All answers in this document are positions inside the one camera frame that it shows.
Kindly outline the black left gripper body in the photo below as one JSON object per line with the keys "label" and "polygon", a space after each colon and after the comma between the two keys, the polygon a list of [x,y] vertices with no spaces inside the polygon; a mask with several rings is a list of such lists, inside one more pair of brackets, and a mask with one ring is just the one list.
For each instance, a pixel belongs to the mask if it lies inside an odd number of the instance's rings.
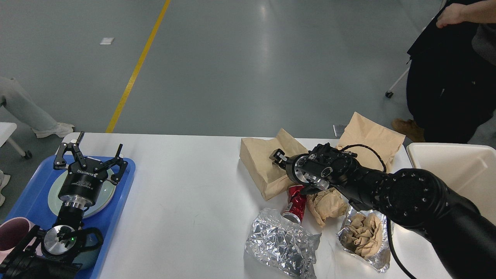
{"label": "black left gripper body", "polygon": [[87,157],[86,168],[80,163],[73,162],[68,167],[68,175],[64,180],[58,198],[63,202],[74,201],[82,198],[85,207],[95,205],[101,187],[108,178],[108,169],[102,168],[102,161]]}

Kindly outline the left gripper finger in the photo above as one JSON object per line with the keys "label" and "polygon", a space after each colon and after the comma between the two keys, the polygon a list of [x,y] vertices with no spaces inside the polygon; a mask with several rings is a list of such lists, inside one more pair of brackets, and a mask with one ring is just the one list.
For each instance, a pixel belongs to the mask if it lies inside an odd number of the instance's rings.
{"label": "left gripper finger", "polygon": [[126,168],[128,166],[128,162],[120,156],[122,147],[123,144],[119,144],[114,158],[100,163],[98,166],[94,167],[94,173],[99,174],[102,171],[107,171],[115,165],[119,166],[119,171],[117,173],[113,173],[113,175],[110,177],[110,180],[106,179],[109,180],[113,185],[117,185],[119,184],[119,182],[121,182],[122,176],[124,175],[124,172],[126,171]]}
{"label": "left gripper finger", "polygon": [[60,170],[67,166],[67,161],[64,159],[64,154],[66,152],[71,152],[75,162],[78,163],[83,170],[87,168],[88,164],[79,148],[79,144],[81,143],[84,135],[85,132],[80,132],[79,137],[77,138],[75,143],[62,142],[60,144],[57,153],[55,154],[53,169]]}

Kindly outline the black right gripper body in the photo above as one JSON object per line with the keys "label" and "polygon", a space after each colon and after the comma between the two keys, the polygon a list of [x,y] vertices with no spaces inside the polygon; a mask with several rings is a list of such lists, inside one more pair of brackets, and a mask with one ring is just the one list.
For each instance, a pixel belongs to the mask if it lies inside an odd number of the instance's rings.
{"label": "black right gripper body", "polygon": [[322,164],[309,158],[313,156],[299,154],[287,159],[285,168],[290,180],[304,186],[321,186]]}

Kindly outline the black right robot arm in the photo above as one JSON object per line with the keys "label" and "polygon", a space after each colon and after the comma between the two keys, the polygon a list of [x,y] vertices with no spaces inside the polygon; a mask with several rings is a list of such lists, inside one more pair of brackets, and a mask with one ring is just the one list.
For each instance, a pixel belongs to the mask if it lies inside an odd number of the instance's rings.
{"label": "black right robot arm", "polygon": [[290,180],[303,185],[302,194],[334,187],[355,210],[377,210],[388,224],[423,236],[452,278],[495,277],[496,228],[473,201],[427,170],[406,168],[388,174],[361,166],[349,148],[318,144],[292,157],[277,149],[270,159]]}

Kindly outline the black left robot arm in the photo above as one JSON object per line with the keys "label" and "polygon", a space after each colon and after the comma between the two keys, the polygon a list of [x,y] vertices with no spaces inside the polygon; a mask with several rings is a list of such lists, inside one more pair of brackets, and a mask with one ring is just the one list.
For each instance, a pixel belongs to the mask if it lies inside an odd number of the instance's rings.
{"label": "black left robot arm", "polygon": [[36,170],[1,228],[27,221],[27,232],[1,233],[2,279],[99,276],[134,178],[121,154],[83,155],[81,132]]}

